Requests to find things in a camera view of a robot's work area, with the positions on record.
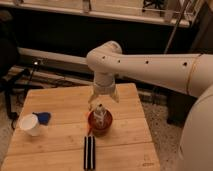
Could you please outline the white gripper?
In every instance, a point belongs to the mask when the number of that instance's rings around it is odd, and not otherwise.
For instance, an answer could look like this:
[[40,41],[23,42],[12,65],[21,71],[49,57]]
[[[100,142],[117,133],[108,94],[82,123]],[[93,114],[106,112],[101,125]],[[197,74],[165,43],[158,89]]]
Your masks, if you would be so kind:
[[115,77],[107,73],[95,73],[93,82],[94,93],[90,96],[88,103],[92,103],[98,95],[112,94],[112,99],[119,103],[119,95],[115,92]]

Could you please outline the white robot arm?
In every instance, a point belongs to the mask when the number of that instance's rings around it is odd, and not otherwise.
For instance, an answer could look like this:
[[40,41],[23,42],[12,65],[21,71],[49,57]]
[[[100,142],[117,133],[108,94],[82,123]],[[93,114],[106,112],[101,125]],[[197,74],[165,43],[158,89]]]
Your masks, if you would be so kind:
[[175,171],[213,171],[213,54],[133,54],[108,41],[87,53],[93,94],[118,99],[122,75],[196,98],[184,124]]

